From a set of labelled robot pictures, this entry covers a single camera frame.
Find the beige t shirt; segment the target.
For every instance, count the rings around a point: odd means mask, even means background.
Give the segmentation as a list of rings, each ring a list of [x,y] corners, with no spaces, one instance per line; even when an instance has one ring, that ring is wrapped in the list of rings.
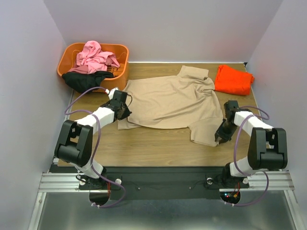
[[[189,66],[176,76],[129,80],[124,90],[132,96],[132,113],[118,122],[118,129],[189,128],[192,142],[216,147],[223,112],[214,89],[207,69]]]

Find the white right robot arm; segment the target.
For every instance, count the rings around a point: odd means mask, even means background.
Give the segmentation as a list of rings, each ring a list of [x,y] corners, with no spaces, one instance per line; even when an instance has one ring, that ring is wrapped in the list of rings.
[[[233,162],[228,163],[221,174],[221,184],[235,186],[257,172],[284,169],[288,164],[287,137],[283,128],[274,128],[248,109],[226,109],[225,118],[215,132],[219,144],[229,142],[238,131]],[[247,156],[238,160],[237,147],[241,132],[249,137]]]

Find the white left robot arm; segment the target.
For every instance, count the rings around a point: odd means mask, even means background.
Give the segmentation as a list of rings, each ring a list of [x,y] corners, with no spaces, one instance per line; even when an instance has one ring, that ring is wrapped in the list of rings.
[[[107,179],[105,168],[94,160],[94,156],[100,142],[101,128],[127,118],[131,111],[125,103],[106,103],[94,112],[85,112],[87,116],[75,121],[66,120],[62,124],[54,155],[83,172],[97,189],[103,188],[107,182],[121,187]]]

